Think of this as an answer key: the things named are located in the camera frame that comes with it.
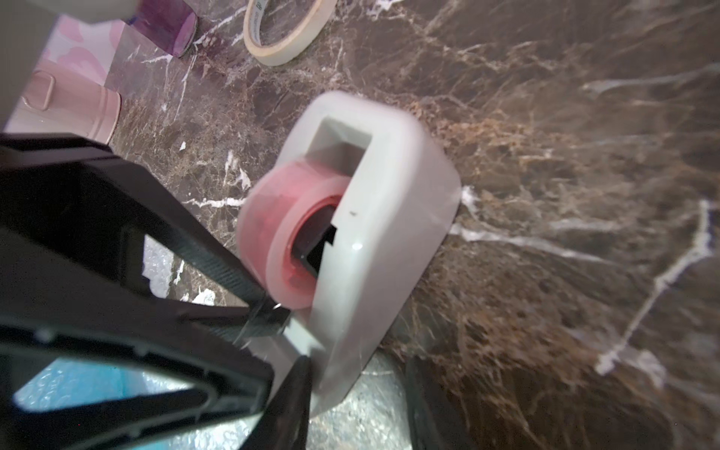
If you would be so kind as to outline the bubble wrap sheet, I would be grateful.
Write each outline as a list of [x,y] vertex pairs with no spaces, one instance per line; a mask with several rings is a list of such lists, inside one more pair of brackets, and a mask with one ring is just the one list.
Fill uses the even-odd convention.
[[[144,268],[151,292],[203,306],[239,307],[242,301],[200,274],[154,239],[144,240]],[[237,449],[259,418],[206,427],[146,449]],[[409,449],[401,374],[392,358],[377,352],[342,403],[309,421],[309,449]]]

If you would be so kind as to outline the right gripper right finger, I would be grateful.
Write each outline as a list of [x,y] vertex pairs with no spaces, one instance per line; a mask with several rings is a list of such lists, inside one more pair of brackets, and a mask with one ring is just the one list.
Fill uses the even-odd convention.
[[461,416],[418,356],[405,366],[405,399],[412,449],[476,449]]

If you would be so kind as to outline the white tape dispenser pink roll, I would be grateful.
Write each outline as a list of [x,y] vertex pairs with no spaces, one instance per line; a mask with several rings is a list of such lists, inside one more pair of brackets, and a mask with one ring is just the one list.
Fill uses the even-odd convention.
[[347,93],[315,99],[250,191],[237,252],[291,320],[251,350],[282,380],[312,362],[310,412],[347,396],[448,234],[459,173],[412,114]]

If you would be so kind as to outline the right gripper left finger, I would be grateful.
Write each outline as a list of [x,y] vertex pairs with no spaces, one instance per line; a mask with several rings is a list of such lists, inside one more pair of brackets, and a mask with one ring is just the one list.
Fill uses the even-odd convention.
[[311,415],[312,365],[300,356],[241,450],[305,450]]

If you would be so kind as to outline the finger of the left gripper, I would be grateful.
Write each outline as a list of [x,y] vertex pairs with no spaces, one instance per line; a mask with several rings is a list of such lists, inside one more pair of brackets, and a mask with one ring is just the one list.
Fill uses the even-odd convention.
[[[290,318],[155,176],[106,144],[72,134],[2,134],[1,225],[142,296],[178,322],[228,341],[277,336]],[[212,307],[153,294],[143,273],[147,237],[245,304]]]
[[209,322],[3,317],[1,446],[144,446],[257,414],[273,378]]

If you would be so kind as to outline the blue glass bottle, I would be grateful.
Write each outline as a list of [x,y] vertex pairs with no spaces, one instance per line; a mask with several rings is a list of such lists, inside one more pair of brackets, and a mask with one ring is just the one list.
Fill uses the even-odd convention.
[[187,382],[149,371],[58,359],[19,389],[13,400],[24,410],[45,412],[189,388]]

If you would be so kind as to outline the purple glass bottle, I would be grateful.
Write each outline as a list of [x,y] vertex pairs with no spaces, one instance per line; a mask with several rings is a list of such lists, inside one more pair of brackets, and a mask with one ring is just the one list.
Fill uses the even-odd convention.
[[194,39],[198,16],[183,0],[144,0],[124,23],[173,57],[182,57]]

